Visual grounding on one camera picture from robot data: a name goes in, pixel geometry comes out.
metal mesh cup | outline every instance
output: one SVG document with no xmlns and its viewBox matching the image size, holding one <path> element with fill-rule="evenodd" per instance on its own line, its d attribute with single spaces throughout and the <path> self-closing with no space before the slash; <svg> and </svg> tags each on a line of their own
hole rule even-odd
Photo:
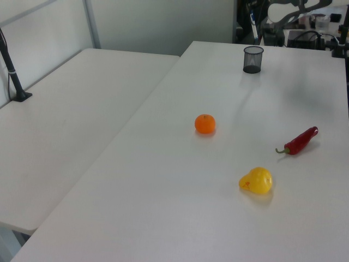
<svg viewBox="0 0 349 262">
<path fill-rule="evenodd" d="M 263 51 L 260 46 L 248 46 L 244 49 L 244 72 L 256 74 L 261 71 Z"/>
</svg>

table surface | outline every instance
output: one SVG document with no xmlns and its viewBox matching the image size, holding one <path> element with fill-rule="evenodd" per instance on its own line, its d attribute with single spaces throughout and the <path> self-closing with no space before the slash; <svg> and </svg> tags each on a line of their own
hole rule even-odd
<svg viewBox="0 0 349 262">
<path fill-rule="evenodd" d="M 250 75 L 244 47 L 193 42 L 13 262 L 347 261 L 344 60 L 266 46 Z M 275 152 L 312 126 L 299 155 Z M 256 166 L 266 195 L 239 189 Z"/>
<path fill-rule="evenodd" d="M 87 49 L 0 110 L 0 226 L 31 234 L 178 61 Z"/>
</svg>

red chili pepper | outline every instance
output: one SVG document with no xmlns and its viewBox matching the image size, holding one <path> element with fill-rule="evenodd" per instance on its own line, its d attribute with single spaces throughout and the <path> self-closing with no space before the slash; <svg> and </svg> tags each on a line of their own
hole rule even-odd
<svg viewBox="0 0 349 262">
<path fill-rule="evenodd" d="M 299 151 L 301 151 L 305 146 L 309 143 L 310 139 L 312 139 L 315 135 L 317 135 L 318 129 L 317 127 L 311 127 L 307 131 L 305 131 L 303 134 L 300 134 L 295 139 L 293 139 L 291 142 L 284 145 L 284 150 L 278 151 L 276 148 L 276 152 L 286 153 L 286 154 L 298 154 Z"/>
</svg>

pear sticker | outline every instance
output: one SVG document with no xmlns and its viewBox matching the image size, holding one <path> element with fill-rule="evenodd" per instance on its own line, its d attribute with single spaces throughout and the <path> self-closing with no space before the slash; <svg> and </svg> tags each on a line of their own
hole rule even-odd
<svg viewBox="0 0 349 262">
<path fill-rule="evenodd" d="M 273 185 L 271 173 L 265 168 L 253 168 L 247 175 L 244 175 L 239 186 L 256 194 L 266 194 Z"/>
</svg>

white wall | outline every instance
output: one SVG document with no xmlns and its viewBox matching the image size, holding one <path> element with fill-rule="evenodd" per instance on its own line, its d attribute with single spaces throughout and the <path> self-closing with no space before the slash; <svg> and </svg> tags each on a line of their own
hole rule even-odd
<svg viewBox="0 0 349 262">
<path fill-rule="evenodd" d="M 74 54 L 92 47 L 83 0 L 56 0 L 3 26 L 2 31 L 24 89 Z M 0 56 L 0 106 L 7 101 L 7 68 Z"/>
<path fill-rule="evenodd" d="M 193 40 L 231 43 L 236 0 L 87 0 L 102 49 L 180 56 Z"/>
</svg>

